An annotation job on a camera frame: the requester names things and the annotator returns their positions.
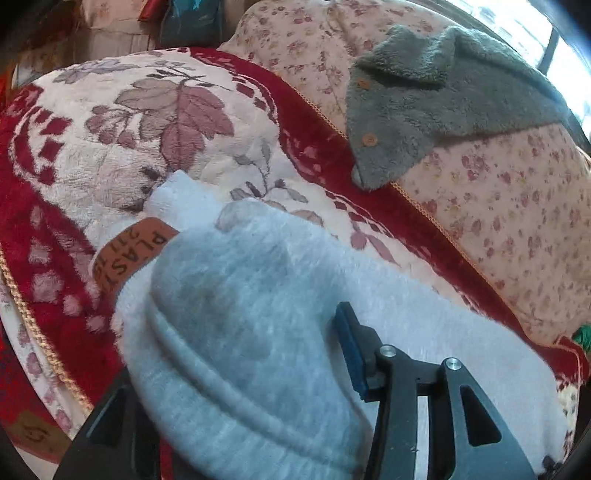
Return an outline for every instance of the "blue gripper pad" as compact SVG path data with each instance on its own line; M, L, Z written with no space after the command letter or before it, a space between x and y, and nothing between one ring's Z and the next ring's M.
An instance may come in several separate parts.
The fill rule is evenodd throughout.
M375 352L382 342L373 328L359 324L353 308L347 301L337 305L333 322L353 389L361 400L368 401L368 378L376 374Z

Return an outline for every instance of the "gray fleece cloth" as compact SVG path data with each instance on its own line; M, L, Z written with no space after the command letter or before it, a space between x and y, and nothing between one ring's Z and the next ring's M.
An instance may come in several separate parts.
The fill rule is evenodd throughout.
M448 27L437 37L422 37L396 25L351 71L347 132L356 160L353 181L377 189L446 138L557 122L585 150L588 142L572 116L544 75L485 33ZM364 141L367 134L375 136L375 145Z
M536 472L545 455L560 459L554 376L516 335L254 200L174 238L156 260L144 325L125 323L138 395L180 457L215 480L360 479L378 406L352 391L331 328L342 300L413 358L457 355ZM427 432L420 408L417 480Z

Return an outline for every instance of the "pink floral fabric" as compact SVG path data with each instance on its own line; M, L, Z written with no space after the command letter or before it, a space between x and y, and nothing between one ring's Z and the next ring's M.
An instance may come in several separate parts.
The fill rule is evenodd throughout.
M265 0L221 50L276 72L342 132L355 58L398 24L436 35L453 22L404 0ZM588 164L560 125L436 148L400 185L447 229L553 343L591 322Z
M436 148L400 180L541 343L591 319L591 190L561 125Z
M453 22L406 1L264 0L243 16L219 50L281 76L342 132L349 68L392 25L437 34Z

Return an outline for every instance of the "metal pin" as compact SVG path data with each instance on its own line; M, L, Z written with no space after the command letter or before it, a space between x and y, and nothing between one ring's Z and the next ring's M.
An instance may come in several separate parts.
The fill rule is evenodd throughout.
M382 345L379 348L379 353L383 356L396 356L396 349L393 345Z
M462 362L460 362L457 358L448 358L445 360L445 365L449 370L459 370L462 368Z

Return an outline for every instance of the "brown leather tag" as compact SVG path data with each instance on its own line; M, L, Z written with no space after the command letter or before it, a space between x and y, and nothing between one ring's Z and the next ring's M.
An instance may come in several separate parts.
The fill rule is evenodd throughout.
M106 244L92 265L92 276L111 302L126 280L154 257L178 232L162 220L147 217Z
M19 414L7 432L18 447L53 462L59 462L70 446L65 433L28 410Z

